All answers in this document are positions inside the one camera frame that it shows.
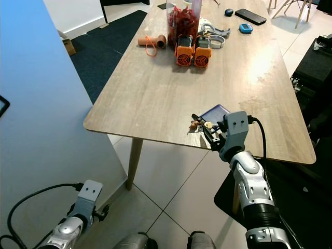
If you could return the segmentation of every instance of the chair leg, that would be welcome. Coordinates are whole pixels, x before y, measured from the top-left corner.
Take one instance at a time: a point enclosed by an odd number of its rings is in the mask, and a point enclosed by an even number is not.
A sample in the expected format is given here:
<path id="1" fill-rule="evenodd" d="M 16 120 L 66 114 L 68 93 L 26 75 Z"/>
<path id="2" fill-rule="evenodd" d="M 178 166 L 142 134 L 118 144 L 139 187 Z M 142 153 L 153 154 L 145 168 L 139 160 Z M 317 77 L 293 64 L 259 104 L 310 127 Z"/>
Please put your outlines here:
<path id="1" fill-rule="evenodd" d="M 272 4 L 272 0 L 270 0 L 270 2 L 269 2 L 269 8 L 268 8 L 268 13 L 270 13 L 270 9 L 271 9 L 271 4 Z"/>
<path id="2" fill-rule="evenodd" d="M 287 4 L 289 1 L 291 1 L 291 0 L 287 0 L 287 1 L 281 6 L 281 8 L 275 13 L 275 15 L 272 17 L 272 19 L 275 18 L 275 17 L 278 15 L 278 13 L 282 10 L 283 7 L 286 6 L 286 4 Z"/>
<path id="3" fill-rule="evenodd" d="M 302 16 L 302 12 L 306 6 L 306 3 L 307 3 L 307 0 L 303 0 L 303 4 L 302 4 L 302 8 L 301 8 L 301 11 L 300 11 L 300 14 L 299 14 L 299 17 L 297 19 L 297 22 L 296 22 L 296 25 L 295 25 L 295 29 L 297 29 L 297 26 L 299 25 L 299 21 L 301 19 L 301 16 Z"/>
<path id="4" fill-rule="evenodd" d="M 284 11 L 284 14 L 286 14 L 286 12 L 288 11 L 288 9 L 290 8 L 290 6 L 292 5 L 293 1 L 287 6 L 286 10 Z"/>
<path id="5" fill-rule="evenodd" d="M 310 10 L 311 10 L 311 3 L 312 3 L 312 0 L 309 0 L 309 9 L 308 9 L 308 14 L 307 14 L 307 22 L 309 22 L 309 14 L 310 14 Z"/>

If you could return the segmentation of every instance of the white chair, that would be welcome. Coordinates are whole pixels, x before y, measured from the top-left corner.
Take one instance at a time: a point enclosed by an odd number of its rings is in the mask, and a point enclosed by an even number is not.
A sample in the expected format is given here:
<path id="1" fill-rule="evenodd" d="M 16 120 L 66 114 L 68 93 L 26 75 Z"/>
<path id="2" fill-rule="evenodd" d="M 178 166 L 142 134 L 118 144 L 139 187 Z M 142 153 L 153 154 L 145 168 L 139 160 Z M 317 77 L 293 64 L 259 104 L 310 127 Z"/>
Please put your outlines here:
<path id="1" fill-rule="evenodd" d="M 272 0 L 270 0 L 270 3 L 269 3 L 268 13 L 270 13 L 271 4 L 272 4 Z"/>
<path id="2" fill-rule="evenodd" d="M 288 9 L 289 9 L 289 7 L 291 6 L 291 4 L 294 3 L 294 2 L 297 2 L 297 1 L 299 1 L 299 0 L 287 0 L 287 1 L 281 6 L 281 8 L 275 13 L 275 15 L 272 17 L 272 19 L 275 18 L 275 17 L 278 15 L 278 13 L 280 12 L 280 10 L 281 10 L 283 7 L 285 7 L 286 5 L 288 5 L 288 7 L 286 8 L 286 10 L 285 10 L 285 12 L 284 12 L 284 14 L 286 14 L 286 11 L 288 11 Z M 295 28 L 297 28 L 297 26 L 298 26 L 298 24 L 299 24 L 299 21 L 300 21 L 301 16 L 302 16 L 302 12 L 303 12 L 303 10 L 304 10 L 304 8 L 305 8 L 307 2 L 308 2 L 308 0 L 303 0 L 302 8 L 301 8 L 301 11 L 300 11 L 299 17 L 298 17 L 298 19 L 297 19 L 297 22 L 296 22 Z M 309 0 L 309 10 L 308 10 L 308 14 L 307 14 L 307 22 L 309 21 L 309 14 L 310 14 L 310 9 L 311 9 L 311 2 L 312 2 L 312 0 Z"/>

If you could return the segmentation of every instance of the robotic hand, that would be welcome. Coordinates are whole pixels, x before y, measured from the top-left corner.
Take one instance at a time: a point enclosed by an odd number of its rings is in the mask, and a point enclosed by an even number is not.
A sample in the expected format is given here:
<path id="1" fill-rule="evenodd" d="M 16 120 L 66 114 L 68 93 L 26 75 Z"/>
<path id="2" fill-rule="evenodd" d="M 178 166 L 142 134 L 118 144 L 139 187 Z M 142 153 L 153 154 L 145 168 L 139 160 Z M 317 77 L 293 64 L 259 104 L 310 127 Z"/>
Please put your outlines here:
<path id="1" fill-rule="evenodd" d="M 108 206 L 102 212 L 95 211 L 95 202 L 102 187 L 101 183 L 87 180 L 67 218 L 54 228 L 39 249 L 72 249 L 78 237 L 91 228 L 94 217 L 102 221 L 107 215 Z"/>
<path id="2" fill-rule="evenodd" d="M 195 114 L 192 117 L 200 123 L 205 122 Z M 291 249 L 264 179 L 264 169 L 249 151 L 244 151 L 248 125 L 254 121 L 258 120 L 240 111 L 225 114 L 224 121 L 218 122 L 218 128 L 202 127 L 212 151 L 218 151 L 221 160 L 228 162 L 233 172 L 247 229 L 248 248 Z"/>

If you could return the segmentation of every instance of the wooden table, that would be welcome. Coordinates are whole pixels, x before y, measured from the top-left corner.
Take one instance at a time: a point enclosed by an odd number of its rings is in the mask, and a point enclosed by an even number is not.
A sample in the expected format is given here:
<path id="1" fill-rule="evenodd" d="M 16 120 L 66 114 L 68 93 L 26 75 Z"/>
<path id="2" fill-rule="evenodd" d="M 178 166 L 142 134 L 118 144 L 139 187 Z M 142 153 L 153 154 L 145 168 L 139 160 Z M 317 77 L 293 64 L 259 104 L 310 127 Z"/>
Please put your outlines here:
<path id="1" fill-rule="evenodd" d="M 221 50 L 213 50 L 207 69 L 179 67 L 174 51 L 159 50 L 151 58 L 137 38 L 167 34 L 166 11 L 152 6 L 121 61 L 84 121 L 86 129 L 133 138 L 127 188 L 130 189 L 143 140 L 209 148 L 200 133 L 188 133 L 191 114 L 203 114 L 222 104 L 231 112 L 245 110 L 263 124 L 267 157 L 312 164 L 315 153 L 300 107 L 261 0 L 203 0 L 201 16 L 219 29 L 231 28 Z M 225 17 L 226 8 L 246 8 L 267 22 L 241 34 L 246 21 Z M 250 125 L 247 150 L 262 156 L 258 125 Z"/>

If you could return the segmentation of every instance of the black cord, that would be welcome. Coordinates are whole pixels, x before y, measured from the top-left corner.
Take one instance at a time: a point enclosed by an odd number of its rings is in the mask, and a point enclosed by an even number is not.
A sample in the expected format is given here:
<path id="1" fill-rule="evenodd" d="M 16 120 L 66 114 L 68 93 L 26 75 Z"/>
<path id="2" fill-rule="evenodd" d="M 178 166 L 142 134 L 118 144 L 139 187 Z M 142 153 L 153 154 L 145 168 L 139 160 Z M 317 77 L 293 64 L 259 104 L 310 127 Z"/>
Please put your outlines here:
<path id="1" fill-rule="evenodd" d="M 31 198 L 31 197 L 33 197 L 33 196 L 36 196 L 36 195 L 38 195 L 38 194 L 40 194 L 40 193 L 43 193 L 43 192 L 48 191 L 48 190 L 51 190 L 51 189 L 60 188 L 60 187 L 65 187 L 65 186 L 75 187 L 76 190 L 80 190 L 80 188 L 82 187 L 82 184 L 81 184 L 81 183 L 76 183 L 76 184 L 73 184 L 73 183 L 64 183 L 64 184 L 54 185 L 54 186 L 51 186 L 51 187 L 48 187 L 48 188 L 44 188 L 44 189 L 42 189 L 42 190 L 39 190 L 39 191 L 37 191 L 37 192 L 34 192 L 34 193 L 32 193 L 31 195 L 28 195 L 28 196 L 24 197 L 24 198 L 23 198 L 22 200 L 20 200 L 18 203 L 16 203 L 16 204 L 14 205 L 14 207 L 10 210 L 10 212 L 9 212 L 9 214 L 8 214 L 8 218 L 7 218 L 7 227 L 8 227 L 8 230 L 9 230 L 9 232 L 10 232 L 11 235 L 3 235 L 3 236 L 0 237 L 0 249 L 4 249 L 4 248 L 2 247 L 2 245 L 1 245 L 1 241 L 2 241 L 2 239 L 10 239 L 10 240 L 14 241 L 14 243 L 16 243 L 20 249 L 27 249 L 26 245 L 23 243 L 23 241 L 22 241 L 21 238 L 18 236 L 18 234 L 15 232 L 15 230 L 13 229 L 12 224 L 11 224 L 12 215 L 13 215 L 15 209 L 16 209 L 19 205 L 21 205 L 24 201 L 26 201 L 27 199 L 29 199 L 29 198 Z M 33 247 L 33 248 L 37 248 L 37 247 L 43 242 L 43 240 L 40 241 L 40 242 L 39 242 L 35 247 Z"/>
<path id="2" fill-rule="evenodd" d="M 258 118 L 254 117 L 254 121 L 256 121 L 258 123 L 260 131 L 261 131 L 261 136 L 263 138 L 263 163 L 264 163 L 264 166 L 266 166 L 266 138 L 265 138 L 265 131 L 264 131 L 263 125 L 258 120 Z"/>

